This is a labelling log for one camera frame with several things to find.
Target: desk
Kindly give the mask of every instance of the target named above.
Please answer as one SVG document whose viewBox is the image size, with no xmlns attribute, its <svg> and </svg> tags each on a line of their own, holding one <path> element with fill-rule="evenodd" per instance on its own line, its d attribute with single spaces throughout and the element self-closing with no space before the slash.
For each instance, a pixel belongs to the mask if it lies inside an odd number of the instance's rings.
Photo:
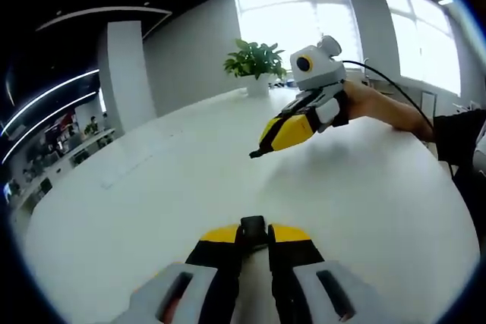
<svg viewBox="0 0 486 324">
<path fill-rule="evenodd" d="M 36 192 L 40 184 L 48 178 L 51 181 L 51 184 L 54 185 L 55 182 L 59 179 L 59 175 L 64 175 L 67 171 L 72 169 L 72 165 L 70 162 L 70 159 L 73 158 L 77 153 L 81 152 L 83 149 L 86 149 L 88 146 L 91 146 L 93 143 L 96 141 L 114 133 L 114 129 L 109 129 L 107 131 L 104 131 L 102 133 L 98 133 L 95 136 L 92 136 L 91 138 L 88 138 L 85 140 L 82 144 L 80 144 L 78 147 L 74 148 L 72 151 L 69 151 L 65 155 L 62 156 L 54 165 L 49 166 L 46 168 L 43 172 L 43 174 L 37 178 L 34 178 L 29 186 L 22 192 L 22 194 L 19 197 L 16 197 L 15 199 L 12 200 L 11 206 L 14 210 L 20 209 L 27 199 L 32 195 L 34 192 Z"/>
<path fill-rule="evenodd" d="M 25 257 L 66 320 L 112 319 L 206 231 L 256 214 L 306 230 L 325 259 L 373 285 L 400 319 L 436 319 L 479 259 L 450 177 L 411 134 L 370 118 L 249 159 L 266 122 L 294 95 L 247 99 L 236 90 L 190 105 L 59 181 L 33 213 Z M 268 283 L 268 265 L 253 266 Z M 250 288 L 266 295 L 264 307 L 241 322 L 278 322 L 264 285 Z"/>
</svg>

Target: bright window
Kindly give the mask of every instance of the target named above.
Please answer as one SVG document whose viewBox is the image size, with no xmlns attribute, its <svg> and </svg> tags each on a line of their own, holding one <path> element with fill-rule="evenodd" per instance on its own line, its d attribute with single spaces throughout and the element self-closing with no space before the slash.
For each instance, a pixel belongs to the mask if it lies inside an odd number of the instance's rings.
<svg viewBox="0 0 486 324">
<path fill-rule="evenodd" d="M 106 113 L 106 105 L 105 105 L 105 98 L 103 97 L 103 91 L 101 90 L 101 87 L 99 88 L 99 105 L 101 106 L 101 112 Z"/>
<path fill-rule="evenodd" d="M 430 0 L 387 0 L 400 74 L 460 95 L 456 42 L 441 6 Z"/>
<path fill-rule="evenodd" d="M 290 55 L 317 45 L 324 35 L 342 48 L 336 59 L 361 61 L 361 43 L 349 0 L 238 0 L 241 37 L 248 42 L 278 43 L 283 64 L 290 69 Z"/>
</svg>

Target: green leaves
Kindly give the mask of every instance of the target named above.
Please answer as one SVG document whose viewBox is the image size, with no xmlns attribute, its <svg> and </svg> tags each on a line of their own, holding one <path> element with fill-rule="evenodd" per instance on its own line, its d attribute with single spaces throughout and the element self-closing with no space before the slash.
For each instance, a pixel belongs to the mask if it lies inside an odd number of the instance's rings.
<svg viewBox="0 0 486 324">
<path fill-rule="evenodd" d="M 247 42 L 245 42 L 243 39 L 236 39 L 236 45 L 239 49 L 242 49 L 243 51 L 248 51 L 250 49 L 250 45 L 248 45 Z"/>
<path fill-rule="evenodd" d="M 262 43 L 260 46 L 256 42 L 245 42 L 237 39 L 239 52 L 230 52 L 229 58 L 224 63 L 225 71 L 234 74 L 235 77 L 254 75 L 256 79 L 261 74 L 275 74 L 282 78 L 286 75 L 286 70 L 282 68 L 282 58 L 279 56 L 283 50 L 275 51 L 278 43 L 268 46 Z"/>
</svg>

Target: ceiling light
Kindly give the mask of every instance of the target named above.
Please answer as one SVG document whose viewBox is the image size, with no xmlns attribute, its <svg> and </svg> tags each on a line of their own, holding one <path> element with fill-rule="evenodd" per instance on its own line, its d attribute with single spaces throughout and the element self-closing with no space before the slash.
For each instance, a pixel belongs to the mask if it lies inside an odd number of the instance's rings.
<svg viewBox="0 0 486 324">
<path fill-rule="evenodd" d="M 8 95 L 8 98 L 10 99 L 11 103 L 13 106 L 15 106 L 15 103 L 14 103 L 14 98 L 12 98 L 12 93 L 10 91 L 10 82 L 7 80 L 7 82 L 5 83 L 5 86 L 7 87 L 7 95 Z"/>
<path fill-rule="evenodd" d="M 439 4 L 440 5 L 447 5 L 447 4 L 450 4 L 452 2 L 454 2 L 454 0 L 440 0 Z"/>
<path fill-rule="evenodd" d="M 40 94 L 39 96 L 37 96 L 34 100 L 31 100 L 30 102 L 28 102 L 21 110 L 19 110 L 17 112 L 17 114 L 15 114 L 10 121 L 8 121 L 7 125 L 5 125 L 5 128 L 3 128 L 2 130 L 2 133 L 0 134 L 0 136 L 3 136 L 3 134 L 5 133 L 5 131 L 8 129 L 8 127 L 11 126 L 11 124 L 18 118 L 20 117 L 26 110 L 28 110 L 28 108 L 30 108 L 32 105 L 34 105 L 36 102 L 38 102 L 39 100 L 41 100 L 44 96 L 47 96 L 49 95 L 50 93 L 52 93 L 54 90 L 57 90 L 59 89 L 60 87 L 63 87 L 64 85 L 68 85 L 69 83 L 72 83 L 73 81 L 77 80 L 77 79 L 81 79 L 82 77 L 85 77 L 85 76 L 88 76 L 88 75 L 91 75 L 91 74 L 95 74 L 96 72 L 99 72 L 99 69 L 96 69 L 96 70 L 93 70 L 93 71 L 90 71 L 90 72 L 87 72 L 85 74 L 82 74 L 82 75 L 79 75 L 79 76 L 76 76 L 76 77 L 73 77 L 72 79 L 69 79 L 67 81 L 65 81 L 64 83 L 60 83 L 58 86 L 56 87 L 53 87 L 52 89 L 50 90 L 47 90 L 46 92 Z"/>
<path fill-rule="evenodd" d="M 45 121 L 47 121 L 49 118 L 51 118 L 52 116 L 56 115 L 57 113 L 59 113 L 61 110 L 63 109 L 66 109 L 67 107 L 83 100 L 83 99 L 86 99 L 87 97 L 90 97 L 92 95 L 96 94 L 96 91 L 93 91 L 92 93 L 89 93 L 85 96 L 82 96 L 80 97 L 79 99 L 76 99 L 74 100 L 73 102 L 70 102 L 69 104 L 66 104 L 64 105 L 62 108 L 56 110 L 55 112 L 49 114 L 48 116 L 46 116 L 43 120 L 41 120 L 39 123 L 37 123 L 36 125 L 34 125 L 31 129 L 28 130 L 28 132 L 26 132 L 15 144 L 12 148 L 10 148 L 10 150 L 7 152 L 7 154 L 5 155 L 5 157 L 3 158 L 2 160 L 2 164 L 5 163 L 5 161 L 7 160 L 7 158 L 11 155 L 11 153 L 14 151 L 14 149 L 20 144 L 20 142 L 22 142 L 25 137 L 27 137 L 34 129 L 36 129 L 37 127 L 39 127 L 42 123 L 44 123 Z"/>
</svg>

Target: black sleeve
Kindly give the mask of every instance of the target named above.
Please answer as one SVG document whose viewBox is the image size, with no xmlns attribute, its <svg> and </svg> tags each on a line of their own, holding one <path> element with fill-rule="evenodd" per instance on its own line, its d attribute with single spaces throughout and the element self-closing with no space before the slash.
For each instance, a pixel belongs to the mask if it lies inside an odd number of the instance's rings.
<svg viewBox="0 0 486 324">
<path fill-rule="evenodd" d="M 439 160 L 451 165 L 471 165 L 476 140 L 484 121 L 486 110 L 434 118 L 434 138 Z"/>
</svg>

